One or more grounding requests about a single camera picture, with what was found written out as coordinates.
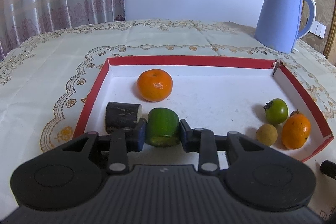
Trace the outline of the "dark sugarcane piece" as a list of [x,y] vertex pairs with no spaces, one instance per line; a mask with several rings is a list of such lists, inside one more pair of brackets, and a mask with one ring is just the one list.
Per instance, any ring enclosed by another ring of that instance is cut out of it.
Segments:
[[122,128],[135,128],[141,118],[140,104],[108,102],[105,111],[106,133],[111,134]]

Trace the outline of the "brown longan fruit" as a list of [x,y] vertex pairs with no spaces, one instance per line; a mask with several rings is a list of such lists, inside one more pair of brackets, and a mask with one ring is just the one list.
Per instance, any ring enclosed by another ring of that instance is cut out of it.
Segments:
[[269,147],[276,142],[277,138],[277,129],[271,124],[264,124],[256,131],[256,139]]

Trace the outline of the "large orange tangerine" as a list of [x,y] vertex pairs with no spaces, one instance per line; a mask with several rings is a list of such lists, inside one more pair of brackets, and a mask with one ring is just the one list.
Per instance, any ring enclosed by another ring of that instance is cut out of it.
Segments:
[[166,99],[173,90],[173,79],[162,69],[144,71],[137,79],[140,96],[149,102],[160,102]]

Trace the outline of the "red shallow cardboard box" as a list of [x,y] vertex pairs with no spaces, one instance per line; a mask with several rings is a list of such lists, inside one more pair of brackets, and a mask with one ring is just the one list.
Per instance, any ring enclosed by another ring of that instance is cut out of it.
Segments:
[[[147,102],[137,92],[139,75],[162,69],[171,75],[173,90],[161,102]],[[143,114],[155,107],[175,111],[191,127],[203,127],[218,135],[238,131],[250,137],[265,120],[264,105],[285,101],[311,123],[306,143],[287,154],[306,161],[321,152],[333,132],[321,110],[299,80],[281,61],[216,56],[110,57],[98,74],[78,119],[74,135],[88,131],[105,134],[108,102],[136,103]]]

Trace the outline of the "small orange tangerine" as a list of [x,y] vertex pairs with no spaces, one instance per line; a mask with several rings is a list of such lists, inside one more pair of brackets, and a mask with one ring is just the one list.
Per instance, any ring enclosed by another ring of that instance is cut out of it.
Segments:
[[287,149],[299,149],[308,140],[310,132],[310,120],[302,113],[295,111],[282,128],[281,141]]

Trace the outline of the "white wall switch panel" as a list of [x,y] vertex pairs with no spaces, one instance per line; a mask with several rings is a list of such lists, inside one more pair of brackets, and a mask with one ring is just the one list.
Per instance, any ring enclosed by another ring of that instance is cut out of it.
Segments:
[[309,32],[323,39],[326,32],[326,26],[315,20],[311,25]]

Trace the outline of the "cream floral tablecloth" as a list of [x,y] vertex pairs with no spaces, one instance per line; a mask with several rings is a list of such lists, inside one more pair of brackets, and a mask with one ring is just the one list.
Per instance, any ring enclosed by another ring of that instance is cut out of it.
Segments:
[[1,217],[17,208],[17,166],[74,133],[87,94],[108,57],[196,55],[278,59],[298,78],[335,129],[335,66],[306,42],[271,50],[254,28],[232,22],[143,19],[33,36],[1,61]]

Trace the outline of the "green tomato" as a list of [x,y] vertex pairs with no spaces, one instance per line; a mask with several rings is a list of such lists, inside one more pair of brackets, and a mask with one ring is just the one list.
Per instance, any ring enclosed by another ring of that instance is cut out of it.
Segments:
[[275,98],[264,105],[265,117],[269,124],[278,125],[288,118],[288,106],[280,98]]

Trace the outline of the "green cucumber piece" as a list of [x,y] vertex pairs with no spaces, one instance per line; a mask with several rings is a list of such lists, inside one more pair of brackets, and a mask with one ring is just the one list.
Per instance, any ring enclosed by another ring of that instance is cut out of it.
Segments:
[[154,147],[172,147],[180,143],[179,117],[173,110],[157,107],[150,110],[146,143]]

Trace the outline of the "blue electric kettle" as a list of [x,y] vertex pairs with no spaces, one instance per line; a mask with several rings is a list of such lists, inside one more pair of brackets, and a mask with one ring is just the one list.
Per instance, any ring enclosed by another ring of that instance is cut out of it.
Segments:
[[[300,29],[303,3],[309,8],[306,25]],[[275,51],[290,53],[295,42],[305,36],[316,16],[315,0],[264,0],[255,39]]]

